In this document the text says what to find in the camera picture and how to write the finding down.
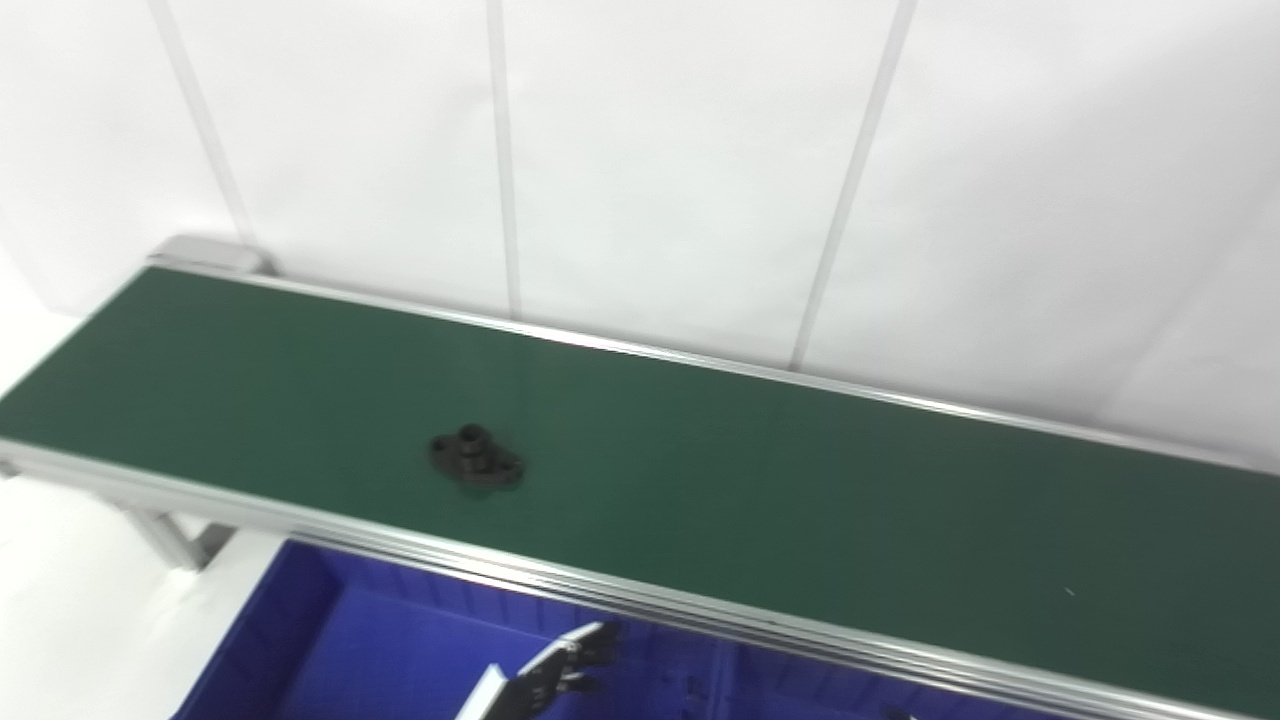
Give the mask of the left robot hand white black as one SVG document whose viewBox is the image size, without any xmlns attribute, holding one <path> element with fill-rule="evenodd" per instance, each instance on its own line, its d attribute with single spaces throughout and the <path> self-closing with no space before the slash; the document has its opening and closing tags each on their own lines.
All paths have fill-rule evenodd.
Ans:
<svg viewBox="0 0 1280 720">
<path fill-rule="evenodd" d="M 558 635 L 513 676 L 497 664 L 483 671 L 457 719 L 536 719 L 563 694 L 589 694 L 602 688 L 591 667 L 616 661 L 625 626 L 594 621 Z"/>
</svg>

